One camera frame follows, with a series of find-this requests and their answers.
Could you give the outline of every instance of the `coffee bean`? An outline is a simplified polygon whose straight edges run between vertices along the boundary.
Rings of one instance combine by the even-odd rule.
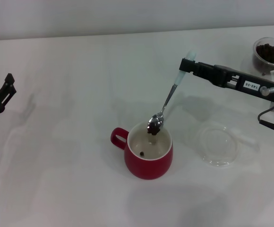
[[[259,45],[256,47],[256,52],[265,61],[274,64],[274,46],[270,44]]]

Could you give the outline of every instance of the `white table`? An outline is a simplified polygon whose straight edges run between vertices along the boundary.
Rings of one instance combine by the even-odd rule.
[[[257,122],[268,101],[186,75],[166,111],[174,160],[156,180],[110,142],[160,110],[189,49],[247,71],[264,36],[274,26],[0,41],[0,87],[10,72],[17,89],[0,114],[0,227],[274,227],[274,131]],[[247,138],[231,166],[193,149],[207,121]]]

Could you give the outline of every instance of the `robotic arm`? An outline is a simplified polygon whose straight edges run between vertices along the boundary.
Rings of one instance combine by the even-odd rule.
[[[14,78],[9,73],[5,78],[5,83],[0,89],[0,113],[5,110],[6,104],[10,101],[13,95],[16,93],[14,88]]]
[[[274,102],[274,82],[254,77],[225,66],[195,63],[182,59],[179,70],[193,72],[193,75],[209,80],[213,85],[237,90],[252,96],[256,96]],[[274,130],[274,124],[260,119],[261,115],[274,110],[274,105],[259,114],[259,123]]]

